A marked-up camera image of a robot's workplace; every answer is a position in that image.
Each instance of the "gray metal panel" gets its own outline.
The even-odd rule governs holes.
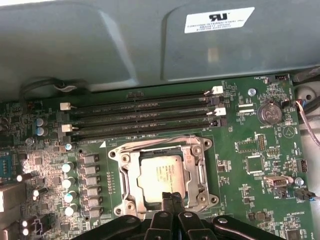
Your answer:
[[[255,7],[242,28],[184,34],[193,13]],[[320,63],[317,0],[61,0],[0,7],[0,96],[28,78],[93,91],[241,76]],[[52,88],[40,89],[46,97]]]

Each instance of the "integrated circuit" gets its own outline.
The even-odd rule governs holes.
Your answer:
[[[35,165],[42,165],[42,158],[41,157],[37,157],[34,159],[34,164]]]
[[[287,230],[285,234],[287,240],[301,240],[301,234],[299,229]]]
[[[261,155],[247,156],[245,162],[248,174],[261,173],[264,170],[263,158]]]

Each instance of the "green circuit board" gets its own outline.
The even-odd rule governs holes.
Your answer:
[[[70,110],[61,110],[61,103],[70,103]],[[217,106],[222,113],[215,115]],[[118,162],[109,157],[112,149],[188,135],[213,143],[204,153],[205,166],[209,193],[218,196],[219,203],[203,210],[202,218],[230,215],[284,239],[314,239],[311,203],[294,197],[296,189],[308,188],[307,165],[287,74],[43,99],[28,107],[29,114],[23,114],[19,103],[0,105],[9,125],[0,153],[12,156],[12,177],[20,171],[35,173],[26,182],[27,202],[21,211],[23,217],[52,214],[52,228],[43,239],[72,239],[117,217],[114,208],[122,201],[122,187]],[[39,118],[45,122],[43,134],[36,124]],[[62,125],[69,130],[63,131]],[[82,163],[93,155],[99,167],[99,217],[90,217],[84,193],[88,176]],[[74,170],[63,173],[67,162]],[[286,176],[288,184],[275,188],[266,176]],[[68,177],[76,182],[66,190],[62,181]],[[292,183],[297,177],[304,180],[302,185]],[[40,187],[48,192],[32,199],[32,191]],[[68,191],[78,195],[72,216],[65,215]]]

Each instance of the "electrolytic capacitor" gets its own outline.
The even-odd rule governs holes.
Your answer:
[[[46,136],[48,134],[48,129],[47,128],[43,128],[43,127],[38,127],[35,130],[35,134],[38,136]]]
[[[74,177],[70,176],[67,179],[62,181],[62,187],[64,189],[70,188],[73,184],[75,184],[76,180]]]
[[[36,216],[36,215],[33,215],[33,216],[29,217],[28,219],[23,220],[22,223],[21,223],[21,225],[22,225],[24,228],[27,228],[27,227],[31,226],[31,225],[35,222],[36,219],[37,219],[37,216]]]
[[[72,151],[75,149],[75,145],[71,143],[67,143],[64,147],[65,147],[65,150],[67,151]]]
[[[33,190],[33,196],[37,198],[42,194],[46,194],[47,192],[48,192],[48,188],[42,187],[42,188]]]
[[[5,117],[0,117],[0,124],[6,125],[7,123],[8,123],[8,119],[6,119]]]
[[[18,182],[24,182],[27,181],[29,179],[32,179],[34,176],[31,173],[24,173],[24,174],[20,174],[18,176],[16,176],[16,180]]]
[[[69,191],[66,195],[64,195],[64,201],[69,204],[77,197],[77,193],[75,191]]]
[[[33,224],[28,225],[25,229],[23,229],[22,234],[24,236],[28,236],[29,234],[31,234],[35,230],[36,230],[36,223],[33,223]]]
[[[25,144],[27,144],[28,146],[31,146],[32,144],[35,143],[35,140],[32,138],[32,137],[28,137],[26,140],[25,140]]]
[[[71,170],[73,170],[75,168],[75,165],[74,165],[74,163],[73,162],[71,162],[71,161],[68,161],[67,163],[65,163],[65,164],[63,164],[62,165],[62,172],[64,172],[64,173],[68,173],[68,172],[70,172]]]
[[[71,203],[70,206],[66,207],[64,210],[64,214],[67,217],[71,217],[78,210],[78,205],[75,203]]]
[[[37,127],[44,127],[44,126],[47,125],[47,123],[48,123],[48,121],[45,120],[45,119],[43,119],[43,118],[41,118],[41,117],[39,117],[39,118],[37,118],[37,119],[35,120],[35,125],[36,125]]]

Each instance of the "ram slot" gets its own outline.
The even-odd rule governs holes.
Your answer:
[[[101,114],[119,114],[119,113],[134,113],[140,111],[163,110],[169,108],[183,108],[189,106],[207,106],[209,97],[184,98],[178,100],[163,99],[162,101],[144,101],[144,102],[129,102],[122,104],[105,104],[101,106],[93,106],[90,108],[78,108],[71,115],[80,117],[93,117]]]
[[[147,121],[161,121],[180,118],[188,118],[189,116],[205,116],[212,108],[190,108],[184,107],[180,110],[161,110],[152,111],[140,114],[118,114],[118,115],[104,115],[97,117],[82,118],[79,121],[72,122],[72,125],[78,128],[83,127],[98,127],[109,126],[117,124],[143,123]]]
[[[220,124],[219,123],[212,124],[211,121],[207,120],[207,121],[189,123],[189,124],[184,124],[184,125],[153,127],[152,129],[139,128],[139,129],[135,129],[135,130],[131,130],[131,131],[72,136],[71,139],[73,142],[80,142],[80,141],[106,139],[106,138],[130,137],[130,136],[137,136],[137,135],[157,134],[157,133],[165,133],[165,132],[170,132],[170,131],[202,129],[202,128],[209,128],[209,127],[220,127]]]

